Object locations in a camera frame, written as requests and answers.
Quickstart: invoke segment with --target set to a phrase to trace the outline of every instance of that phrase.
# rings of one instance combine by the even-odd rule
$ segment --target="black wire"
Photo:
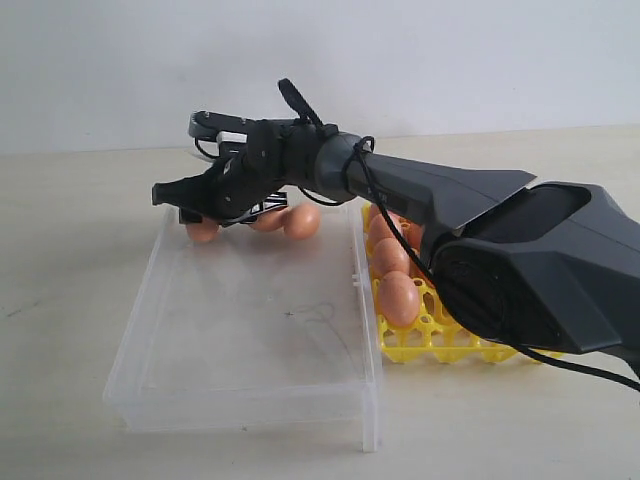
[[[200,145],[200,140],[199,139],[194,139],[194,143],[196,144],[196,148],[198,149],[198,151],[203,154],[205,157],[210,158],[211,160],[218,160],[218,158],[220,157],[216,157],[215,155],[211,155],[209,152],[207,152],[204,148],[202,148],[202,146]]]
[[[415,265],[418,267],[420,272],[422,272],[425,278],[435,286],[433,275],[431,274],[429,269],[426,267],[426,265],[422,262],[422,260],[420,260],[420,258],[415,254],[415,252],[413,251],[409,243],[404,239],[402,234],[398,232],[395,225],[393,224],[393,221],[391,220],[391,217],[389,216],[389,212],[387,211],[387,208],[382,202],[382,199],[380,197],[380,192],[378,191],[378,188],[376,187],[375,182],[373,181],[373,175],[371,173],[371,170],[369,170],[369,167],[367,166],[366,161],[364,159],[363,154],[366,152],[364,150],[364,147],[367,143],[370,144],[370,152],[373,152],[373,148],[375,146],[375,139],[373,137],[363,137],[354,147],[354,155],[352,157],[352,160],[355,159],[362,167],[362,171],[364,172],[364,176],[367,180],[369,189],[371,190],[371,194],[373,196],[375,204],[380,209],[380,213],[382,214],[385,221],[387,222],[387,225],[391,229],[391,232],[393,232],[393,235],[400,242],[400,245],[402,245],[402,248],[404,248],[404,250],[407,252],[411,260],[413,260]],[[553,367],[561,368],[563,370],[569,370],[576,373],[582,373],[585,375],[591,375],[594,377],[603,378],[605,380],[619,383],[621,385],[631,388],[632,390],[636,390],[640,392],[640,382],[637,382],[635,380],[632,380],[622,375],[618,375],[617,373],[609,372],[607,370],[602,370],[600,368],[588,367],[586,365],[580,365],[578,363],[567,362],[565,360],[549,357],[547,355],[538,353],[535,350],[530,349],[529,347],[521,345],[518,342],[513,342],[513,341],[505,342],[505,345],[513,348],[514,350],[520,352],[521,354],[529,358],[532,358],[533,360],[536,360],[538,362],[545,363]]]
[[[298,187],[298,190],[300,190],[302,194],[308,199],[313,200],[314,202],[319,203],[320,205],[324,205],[325,207],[339,207],[344,203],[344,202],[333,202],[328,200],[322,200],[318,197],[314,197],[302,187]]]

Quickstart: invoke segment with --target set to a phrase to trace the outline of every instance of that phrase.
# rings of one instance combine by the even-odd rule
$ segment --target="robotic hand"
[[[325,205],[365,198],[467,330],[640,391],[634,380],[533,350],[601,351],[640,375],[640,225],[602,187],[529,187],[535,176],[524,171],[378,155],[373,138],[322,123],[289,80],[278,86],[298,118],[194,113],[189,134],[213,164],[201,175],[154,185],[153,204],[178,207],[183,222],[204,216],[230,226],[255,219],[285,185],[329,199],[314,198]],[[203,141],[217,142],[218,156],[206,153]],[[388,212],[426,226],[419,258]]]

